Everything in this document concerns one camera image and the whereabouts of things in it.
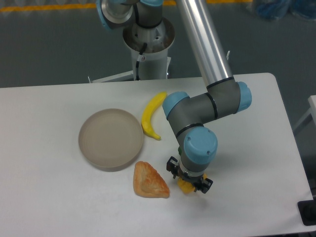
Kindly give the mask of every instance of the silver metal arm tube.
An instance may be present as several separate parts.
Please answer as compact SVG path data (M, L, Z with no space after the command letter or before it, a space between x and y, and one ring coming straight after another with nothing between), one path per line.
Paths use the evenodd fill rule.
M233 76L205 0L176 0L205 85Z

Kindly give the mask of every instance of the yellow object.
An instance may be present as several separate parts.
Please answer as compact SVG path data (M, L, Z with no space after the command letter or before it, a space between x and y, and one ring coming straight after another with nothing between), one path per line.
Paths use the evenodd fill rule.
M142 128L143 128L144 133L149 137L155 138L156 140L160 140L161 137L155 133L151 124L151 119L152 119L153 113L158 109L160 105L162 105L166 97L167 97L167 92L165 91L160 92L157 95L155 95L147 104L142 115Z
M195 189L195 187L191 183L184 181L180 177L178 179L178 186L184 194L189 194L190 192L193 192Z

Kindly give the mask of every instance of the black cable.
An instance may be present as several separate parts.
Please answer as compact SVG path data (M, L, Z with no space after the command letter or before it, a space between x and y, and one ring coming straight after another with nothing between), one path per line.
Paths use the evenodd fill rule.
M141 50L139 51L139 55L143 55L143 53L146 51L147 48L147 43L143 44L143 47L141 48ZM139 74L138 74L138 68L139 68L139 57L136 61L136 80L139 80Z
M133 8L134 8L134 12L135 12L135 21L136 21L136 24L138 24L139 22L139 13L138 13L138 7L136 4L133 5Z

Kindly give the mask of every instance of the gray floor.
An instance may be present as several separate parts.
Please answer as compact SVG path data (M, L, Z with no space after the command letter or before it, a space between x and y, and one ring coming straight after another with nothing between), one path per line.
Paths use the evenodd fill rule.
M308 109L308 97L316 95L316 23L291 14L269 22L251 15L247 6L211 4L209 10L223 48L231 51L233 73L274 74L293 125ZM171 76L200 76L177 8L166 6L164 15L176 30ZM121 32L105 31L95 9L0 13L0 87L88 83L88 76L129 71ZM308 178L315 177L315 125L296 141Z

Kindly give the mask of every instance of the pastry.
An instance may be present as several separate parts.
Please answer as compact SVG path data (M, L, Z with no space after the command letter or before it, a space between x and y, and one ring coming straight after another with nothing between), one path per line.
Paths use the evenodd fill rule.
M170 190L158 174L158 172L147 162L139 161L135 164L134 191L144 198L168 198Z

